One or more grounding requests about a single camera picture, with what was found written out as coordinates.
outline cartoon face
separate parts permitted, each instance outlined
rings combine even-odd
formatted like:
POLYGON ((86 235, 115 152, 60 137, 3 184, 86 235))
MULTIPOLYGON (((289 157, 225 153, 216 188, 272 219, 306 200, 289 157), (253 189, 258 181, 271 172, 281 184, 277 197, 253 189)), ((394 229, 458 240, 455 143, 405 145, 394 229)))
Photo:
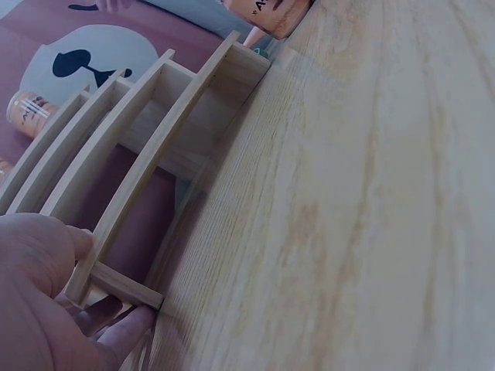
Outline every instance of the cartoon face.
POLYGON ((83 26, 46 46, 29 63, 20 90, 31 90, 60 106, 88 84, 94 92, 115 70, 135 82, 156 60, 155 47, 120 26, 83 26))

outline orange can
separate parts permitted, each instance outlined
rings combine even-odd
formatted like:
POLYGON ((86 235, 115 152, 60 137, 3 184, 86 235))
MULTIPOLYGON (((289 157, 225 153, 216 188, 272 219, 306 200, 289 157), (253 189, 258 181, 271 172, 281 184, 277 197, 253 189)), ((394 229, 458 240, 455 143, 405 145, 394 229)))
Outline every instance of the orange can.
POLYGON ((58 109, 33 91, 19 91, 9 102, 7 120, 18 131, 34 139, 58 109))
POLYGON ((12 171, 12 165, 10 165, 6 160, 0 158, 0 185, 7 178, 7 175, 12 171))
POLYGON ((227 9, 276 39, 288 37, 312 0, 220 0, 227 9))

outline hand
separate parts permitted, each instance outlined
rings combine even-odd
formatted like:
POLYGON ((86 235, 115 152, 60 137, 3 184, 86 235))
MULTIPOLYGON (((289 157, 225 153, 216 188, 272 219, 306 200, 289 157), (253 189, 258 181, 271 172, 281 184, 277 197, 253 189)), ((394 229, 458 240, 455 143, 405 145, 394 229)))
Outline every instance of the hand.
POLYGON ((89 233, 36 214, 0 216, 0 369, 118 370, 152 326, 140 307, 106 326, 121 310, 106 298, 72 317, 59 296, 89 233))
POLYGON ((113 13, 131 8, 133 2, 134 0, 97 0, 96 5, 101 11, 113 13))

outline wooden frame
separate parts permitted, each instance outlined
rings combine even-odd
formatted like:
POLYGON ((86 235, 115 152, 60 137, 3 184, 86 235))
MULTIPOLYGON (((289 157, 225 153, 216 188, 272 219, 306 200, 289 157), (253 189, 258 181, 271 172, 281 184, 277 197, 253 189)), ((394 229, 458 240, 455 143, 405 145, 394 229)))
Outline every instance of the wooden frame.
MULTIPOLYGON (((237 38, 237 32, 227 37, 198 74, 173 62, 169 50, 136 84, 117 72, 95 94, 76 94, 0 188, 0 215, 35 212, 67 223, 118 143, 138 153, 95 228, 92 253, 79 261, 66 286, 74 304, 84 306, 94 284, 129 304, 160 308, 160 293, 112 270, 104 259, 155 168, 194 178, 265 75, 270 63, 237 38)), ((147 282, 155 281, 151 275, 147 282)))

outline wooden table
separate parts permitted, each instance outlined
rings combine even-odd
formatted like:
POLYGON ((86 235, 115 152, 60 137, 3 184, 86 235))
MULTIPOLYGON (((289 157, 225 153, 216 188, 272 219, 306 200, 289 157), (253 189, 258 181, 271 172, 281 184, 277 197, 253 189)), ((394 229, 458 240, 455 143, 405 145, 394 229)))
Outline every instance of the wooden table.
POLYGON ((151 368, 492 370, 494 159, 493 0, 317 2, 169 236, 151 368))

